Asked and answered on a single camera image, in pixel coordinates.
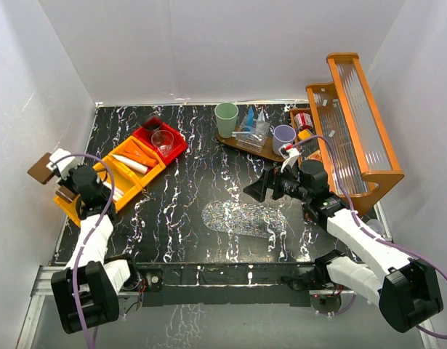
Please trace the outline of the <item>light blue toothbrush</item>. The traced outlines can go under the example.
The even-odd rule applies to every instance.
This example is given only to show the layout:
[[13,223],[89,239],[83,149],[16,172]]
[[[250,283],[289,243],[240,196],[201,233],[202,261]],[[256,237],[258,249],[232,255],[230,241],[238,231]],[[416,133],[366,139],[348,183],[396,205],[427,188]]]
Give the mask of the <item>light blue toothbrush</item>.
[[233,131],[232,132],[232,136],[233,137],[237,137],[238,135],[250,135],[252,134],[252,128],[251,127],[246,127],[245,129],[239,130],[239,131]]

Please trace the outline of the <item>purple plastic cup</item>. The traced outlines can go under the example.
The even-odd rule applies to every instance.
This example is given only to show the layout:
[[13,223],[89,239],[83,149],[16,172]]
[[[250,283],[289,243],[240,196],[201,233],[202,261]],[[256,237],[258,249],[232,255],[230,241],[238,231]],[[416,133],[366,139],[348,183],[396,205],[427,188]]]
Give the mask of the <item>purple plastic cup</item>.
[[296,138],[296,131],[289,125],[279,125],[273,130],[273,152],[280,155],[282,145],[292,144]]

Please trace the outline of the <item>blue toothpaste tube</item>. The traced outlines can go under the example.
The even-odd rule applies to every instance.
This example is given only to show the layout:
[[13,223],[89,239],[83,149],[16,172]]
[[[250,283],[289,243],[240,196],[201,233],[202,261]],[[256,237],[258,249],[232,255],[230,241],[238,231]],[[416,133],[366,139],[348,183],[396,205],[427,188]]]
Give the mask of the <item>blue toothpaste tube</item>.
[[244,130],[246,132],[253,133],[254,132],[253,123],[254,123],[254,111],[253,111],[253,108],[250,106],[247,117],[246,117],[246,123],[244,126]]

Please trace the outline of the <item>silver toothpaste tube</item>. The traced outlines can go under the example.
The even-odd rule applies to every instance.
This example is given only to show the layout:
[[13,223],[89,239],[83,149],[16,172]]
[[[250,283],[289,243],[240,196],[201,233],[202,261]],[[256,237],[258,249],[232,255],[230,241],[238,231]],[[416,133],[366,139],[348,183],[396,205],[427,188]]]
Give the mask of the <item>silver toothpaste tube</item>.
[[266,125],[266,120],[265,120],[265,112],[262,109],[257,117],[257,127],[263,127],[264,125]]

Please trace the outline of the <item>green plastic cup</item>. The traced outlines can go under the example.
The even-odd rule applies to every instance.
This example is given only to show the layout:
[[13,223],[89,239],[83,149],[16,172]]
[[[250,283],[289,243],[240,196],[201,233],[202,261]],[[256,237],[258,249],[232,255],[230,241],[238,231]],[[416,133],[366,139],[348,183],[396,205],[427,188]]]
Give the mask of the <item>green plastic cup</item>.
[[214,109],[220,137],[231,138],[238,118],[238,106],[234,103],[220,103]]

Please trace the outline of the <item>wood acrylic toothbrush stand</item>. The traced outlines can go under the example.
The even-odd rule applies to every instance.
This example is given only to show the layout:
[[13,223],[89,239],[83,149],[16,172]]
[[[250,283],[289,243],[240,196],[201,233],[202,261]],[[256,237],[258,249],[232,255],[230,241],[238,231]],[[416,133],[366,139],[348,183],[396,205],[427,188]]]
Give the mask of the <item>wood acrylic toothbrush stand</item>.
[[64,185],[61,185],[55,192],[56,196],[58,198],[61,198],[64,202],[71,204],[73,203],[78,195],[76,193],[74,193],[72,190],[70,190],[69,188],[67,188]]

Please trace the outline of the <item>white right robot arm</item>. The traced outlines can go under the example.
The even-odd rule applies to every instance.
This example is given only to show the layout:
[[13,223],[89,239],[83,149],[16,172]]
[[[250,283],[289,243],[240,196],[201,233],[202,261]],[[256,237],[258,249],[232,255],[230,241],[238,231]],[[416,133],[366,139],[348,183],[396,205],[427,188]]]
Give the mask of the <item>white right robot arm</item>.
[[315,282],[325,288],[346,286],[376,305],[385,321],[400,333],[407,332],[443,310],[436,269],[420,257],[399,250],[364,224],[350,203],[329,189],[321,162],[303,161],[295,167],[297,149],[281,147],[284,162],[263,171],[244,193],[263,202],[272,198],[299,199],[308,217],[346,244],[361,259],[352,261],[334,250],[315,260]]

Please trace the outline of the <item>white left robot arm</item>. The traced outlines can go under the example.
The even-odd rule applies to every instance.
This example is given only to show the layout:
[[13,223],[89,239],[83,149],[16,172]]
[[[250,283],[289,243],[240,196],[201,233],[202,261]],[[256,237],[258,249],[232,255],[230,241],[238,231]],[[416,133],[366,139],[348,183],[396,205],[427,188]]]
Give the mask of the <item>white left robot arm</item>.
[[51,277],[60,322],[68,334],[117,320],[119,291],[136,288],[141,279],[127,257],[105,256],[116,216],[115,185],[104,185],[94,168],[81,164],[79,158],[59,148],[47,164],[78,195],[78,241],[64,269]]

